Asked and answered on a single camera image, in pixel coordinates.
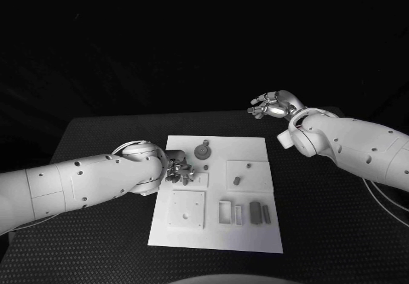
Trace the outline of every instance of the textured mat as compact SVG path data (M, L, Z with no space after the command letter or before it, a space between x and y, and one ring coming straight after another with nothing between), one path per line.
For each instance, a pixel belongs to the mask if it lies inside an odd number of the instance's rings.
M324 108L342 116L339 109ZM0 283L169 283L239 273L301 283L409 283L409 229L360 178L323 156L284 150L287 121L247 111L75 119L52 163L167 135L265 137L284 254L147 246L156 195L126 194L18 232Z

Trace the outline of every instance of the black table surface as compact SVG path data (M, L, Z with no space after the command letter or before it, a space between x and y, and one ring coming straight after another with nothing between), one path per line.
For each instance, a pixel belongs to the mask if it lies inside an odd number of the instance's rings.
M334 107L324 107L343 116ZM409 228L327 157L284 149L285 120L247 111L77 118L52 163L169 135L265 137L284 254L149 246L156 194L133 193L18 231L0 283L169 283L238 273L301 283L409 283Z

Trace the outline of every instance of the robotic arm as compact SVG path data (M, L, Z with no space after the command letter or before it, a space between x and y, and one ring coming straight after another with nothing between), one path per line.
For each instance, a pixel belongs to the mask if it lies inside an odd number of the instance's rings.
M284 148L296 146L307 157L327 156L356 176L409 192L409 136L395 129L308 108L288 91L265 93L248 112L285 118L288 129L277 136Z
M147 141L124 144L113 154L2 173L0 235L28 222L97 205L127 192L153 194L164 175L166 180L183 180L186 185L195 170L182 150L163 151Z

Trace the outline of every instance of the white cable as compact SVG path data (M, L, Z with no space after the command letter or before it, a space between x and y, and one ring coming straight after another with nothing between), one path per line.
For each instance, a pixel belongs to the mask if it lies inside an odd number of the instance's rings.
M404 207L401 204L398 204L398 203L388 197L388 195L382 192L382 190L379 189L379 187L378 187L378 185L375 184L375 182L373 182L373 181L370 181L370 182L373 183L375 188L378 189L378 191L379 191L379 193L383 195L383 197L389 200L389 202L391 202L392 204L395 204L399 208L402 208L405 211L409 212L409 209L408 209L406 207Z
M9 231L6 231L2 235L10 233L12 231L18 231L18 230L20 230L20 229L26 229L26 228L31 228L32 226L39 225L39 224L44 223L45 221L49 221L49 220L51 220L54 217L56 217L58 215L59 215L59 214L55 214L55 215L51 216L46 220L42 220L42 222L38 222L38 223L35 223L35 224L31 224L31 225L22 227L22 228L20 228L20 226L18 226L16 228L13 228L13 229L10 229Z
M366 185L366 188L369 189L369 193L370 193L370 195L373 196L373 199L376 200L376 202L378 202L378 204L381 205L381 207L385 209L385 211L391 214L391 216L405 225L405 226L408 226L409 227L409 225L391 213L391 211L386 209L386 207L383 206L383 204L379 202L379 200L378 200L378 198L375 197L375 195L373 195L373 192L372 192L372 190L370 190L370 188L369 188L369 184L366 183L366 180L365 179L362 179L363 181L365 181L365 185Z
M118 152L123 148L126 148L126 146L130 146L131 144L140 143L140 142L146 142L146 140L139 140L139 141L133 141L133 142L128 142L128 143L123 144L123 145L116 149L116 151L113 152L113 155L116 155L117 152Z

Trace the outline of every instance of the dark wall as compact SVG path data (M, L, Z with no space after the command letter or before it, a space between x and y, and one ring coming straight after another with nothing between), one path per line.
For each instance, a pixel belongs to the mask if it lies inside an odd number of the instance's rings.
M74 7L13 18L23 29L0 44L0 171L49 162L75 117L245 111L280 89L310 107L339 106L406 129L402 9L359 3L324 14L297 10L185 18Z

